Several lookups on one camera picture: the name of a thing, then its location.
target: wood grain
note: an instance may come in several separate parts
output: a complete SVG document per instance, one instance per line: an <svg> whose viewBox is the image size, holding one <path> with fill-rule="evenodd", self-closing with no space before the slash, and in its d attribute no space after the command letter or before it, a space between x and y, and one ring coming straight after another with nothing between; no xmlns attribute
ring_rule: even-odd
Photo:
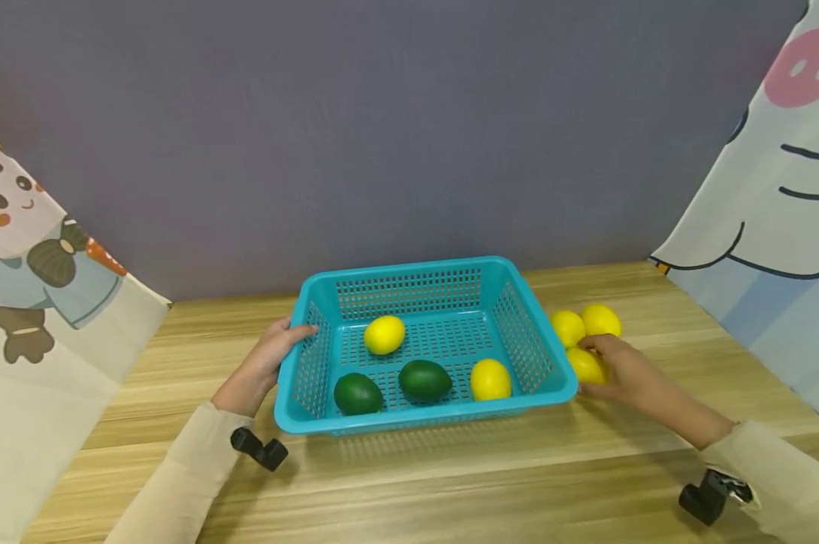
<svg viewBox="0 0 819 544"><path fill-rule="evenodd" d="M819 459L819 418L647 263L526 274L546 313L610 305L625 338L692 394L757 419ZM24 542L100 542L197 404L295 299L176 304ZM273 395L260 436L291 452L276 474L242 459L199 542L328 544L775 542L732 505L705 528L676 505L703 471L678 437L588 401L509 419L356 437L285 436Z"/></svg>

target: gray wall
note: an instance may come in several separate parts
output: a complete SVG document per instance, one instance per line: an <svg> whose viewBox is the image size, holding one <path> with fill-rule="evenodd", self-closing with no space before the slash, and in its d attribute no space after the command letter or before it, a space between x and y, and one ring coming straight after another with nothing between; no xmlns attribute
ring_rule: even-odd
<svg viewBox="0 0 819 544"><path fill-rule="evenodd" d="M170 298L645 257L801 0L0 2L0 140Z"/></svg>

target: yellow lemon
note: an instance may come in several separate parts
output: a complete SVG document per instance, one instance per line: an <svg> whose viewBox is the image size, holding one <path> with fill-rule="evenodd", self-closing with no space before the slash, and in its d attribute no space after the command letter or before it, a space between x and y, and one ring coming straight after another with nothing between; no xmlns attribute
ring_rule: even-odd
<svg viewBox="0 0 819 544"><path fill-rule="evenodd" d="M621 320L609 307L603 304L590 304L582 310L582 321L589 334L614 334L621 336Z"/></svg>
<svg viewBox="0 0 819 544"><path fill-rule="evenodd" d="M374 355L388 355L403 343L407 329L399 317L383 315L370 322L364 330L364 345Z"/></svg>
<svg viewBox="0 0 819 544"><path fill-rule="evenodd" d="M469 390L473 400L508 399L512 396L512 378L500 361L483 359L469 373Z"/></svg>
<svg viewBox="0 0 819 544"><path fill-rule="evenodd" d="M582 348L570 348L567 350L567 359L580 384L606 383L609 366L603 357Z"/></svg>
<svg viewBox="0 0 819 544"><path fill-rule="evenodd" d="M564 348L575 348L576 343L586 337L585 321L575 311L559 310L552 314L552 328L561 339Z"/></svg>

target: right hand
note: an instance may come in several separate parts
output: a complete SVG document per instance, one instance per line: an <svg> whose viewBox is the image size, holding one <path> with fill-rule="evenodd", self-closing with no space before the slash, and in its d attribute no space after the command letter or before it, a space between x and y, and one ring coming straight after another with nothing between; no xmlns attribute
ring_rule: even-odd
<svg viewBox="0 0 819 544"><path fill-rule="evenodd" d="M611 334L586 336L581 348L597 351L609 364L609 382L581 384L581 393L597 399L614 400L653 416L673 397L683 395L642 351Z"/></svg>
<svg viewBox="0 0 819 544"><path fill-rule="evenodd" d="M656 419L698 450L721 440L736 425L681 390L642 351L611 334L586 336L578 345L609 363L609 383L582 384L582 394L615 400Z"/></svg>

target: black mount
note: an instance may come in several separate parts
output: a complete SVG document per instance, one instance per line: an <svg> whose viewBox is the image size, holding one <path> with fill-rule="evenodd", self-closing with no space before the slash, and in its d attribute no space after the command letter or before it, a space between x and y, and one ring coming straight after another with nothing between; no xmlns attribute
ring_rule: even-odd
<svg viewBox="0 0 819 544"><path fill-rule="evenodd" d="M682 489L678 495L678 505L711 527L723 514L724 504L728 498L747 504L752 502L754 496L751 487L742 480L710 468L706 470L699 487L689 484Z"/></svg>
<svg viewBox="0 0 819 544"><path fill-rule="evenodd" d="M289 457L289 451L283 446L283 442L274 438L266 445L262 444L252 430L245 426L234 429L231 434L231 447L240 453L249 455L255 459L256 463L270 471L277 470L278 466Z"/></svg>

